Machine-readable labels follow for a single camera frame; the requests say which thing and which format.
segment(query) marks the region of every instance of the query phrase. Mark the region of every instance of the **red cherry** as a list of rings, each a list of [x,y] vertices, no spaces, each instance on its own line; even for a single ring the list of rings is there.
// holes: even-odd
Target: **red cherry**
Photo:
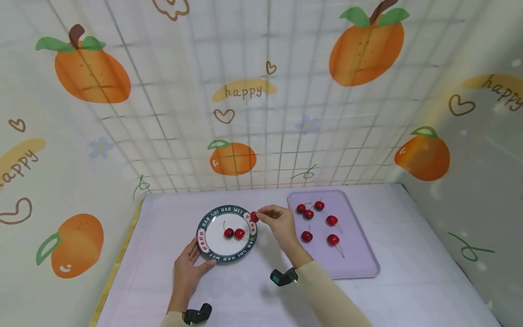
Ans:
[[[304,205],[304,204],[300,204],[300,205],[298,205],[298,206],[296,207],[296,212],[297,212],[297,213],[303,213],[303,212],[305,211],[305,209],[307,209],[307,208],[305,207],[305,205]]]
[[[305,212],[303,213],[303,216],[307,219],[311,219],[312,217],[314,217],[314,211],[305,210]]]
[[[303,242],[309,243],[310,241],[312,241],[312,233],[304,231],[303,233],[301,233],[301,239]]]
[[[224,232],[223,232],[223,236],[225,236],[226,238],[230,239],[232,236],[234,235],[234,230],[232,228],[227,228]]]
[[[334,234],[331,234],[327,237],[327,241],[329,242],[330,245],[336,245],[339,243],[339,237],[337,237]]]
[[[234,237],[236,237],[237,240],[241,240],[244,235],[245,235],[245,231],[243,229],[241,229],[241,228],[238,228],[234,232]]]
[[[259,218],[257,217],[255,211],[251,212],[251,220],[252,220],[253,222],[258,222],[258,220],[259,220]]]
[[[330,226],[334,226],[337,223],[338,223],[338,218],[336,218],[336,216],[327,217],[327,224],[329,224]]]
[[[323,203],[321,201],[316,201],[316,203],[314,204],[314,207],[316,208],[316,210],[322,211],[323,208],[325,208],[325,203]]]

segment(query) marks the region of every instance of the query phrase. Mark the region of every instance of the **purple tray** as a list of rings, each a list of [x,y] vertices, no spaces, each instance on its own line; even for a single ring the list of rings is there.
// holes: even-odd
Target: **purple tray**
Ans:
[[[309,209],[322,197],[325,208],[322,211],[312,208],[311,210],[314,211],[312,219],[305,219],[296,212],[299,204],[311,202],[305,205]],[[294,212],[296,234],[300,242],[332,279],[366,278],[378,275],[380,264],[344,192],[340,190],[292,192],[287,197],[287,202]],[[338,218],[338,225],[343,233],[340,233],[335,226],[331,227],[326,223],[325,220],[329,215]],[[301,240],[301,233],[308,230],[309,226],[313,239],[310,243],[304,243]],[[339,237],[338,245],[343,249],[345,258],[327,242],[330,234]]]

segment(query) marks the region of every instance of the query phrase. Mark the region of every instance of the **wrist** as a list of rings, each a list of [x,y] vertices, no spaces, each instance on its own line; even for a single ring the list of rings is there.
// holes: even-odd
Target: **wrist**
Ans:
[[[288,247],[284,253],[287,258],[289,258],[289,261],[291,262],[294,269],[299,269],[305,264],[314,260],[312,256],[303,248],[299,241],[297,244]]]
[[[295,252],[296,250],[303,248],[300,241],[298,241],[298,238],[294,238],[291,240],[285,240],[284,242],[279,243],[280,249],[285,253],[286,256],[289,255],[289,253]]]
[[[173,293],[170,297],[169,308],[167,312],[185,312],[189,307],[189,301],[191,300],[192,293],[182,288],[174,287]]]

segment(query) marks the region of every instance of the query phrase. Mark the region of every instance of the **wallpaper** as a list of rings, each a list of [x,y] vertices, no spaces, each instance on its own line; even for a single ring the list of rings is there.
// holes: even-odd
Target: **wallpaper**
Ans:
[[[5,247],[26,242],[24,269],[42,294],[58,290],[65,309],[50,301],[40,317],[85,321],[147,193],[400,182],[435,229],[446,224],[443,243],[510,325],[512,293],[491,282],[507,275],[468,264],[509,265],[485,215],[502,215],[515,233],[521,200],[498,213],[458,199],[488,189],[472,198],[501,203],[523,183],[521,59],[516,46],[503,50],[519,26],[491,22],[516,19],[515,3],[6,1],[0,233]],[[482,116],[487,103],[503,123]],[[11,254],[0,260],[16,265]],[[21,279],[6,276],[16,293]],[[19,322],[16,312],[0,309],[0,319]]]
[[[509,9],[490,8],[471,33],[420,113],[433,129],[404,137],[391,175],[505,327],[523,321],[523,58],[521,37],[503,37],[523,21]]]

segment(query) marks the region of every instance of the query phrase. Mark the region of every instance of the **person's left hand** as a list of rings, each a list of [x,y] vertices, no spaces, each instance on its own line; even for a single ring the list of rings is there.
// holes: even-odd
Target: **person's left hand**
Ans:
[[[189,299],[196,290],[201,276],[216,265],[216,260],[209,260],[199,266],[195,262],[200,256],[196,238],[185,247],[178,259],[174,261],[174,288],[170,311],[186,310]]]

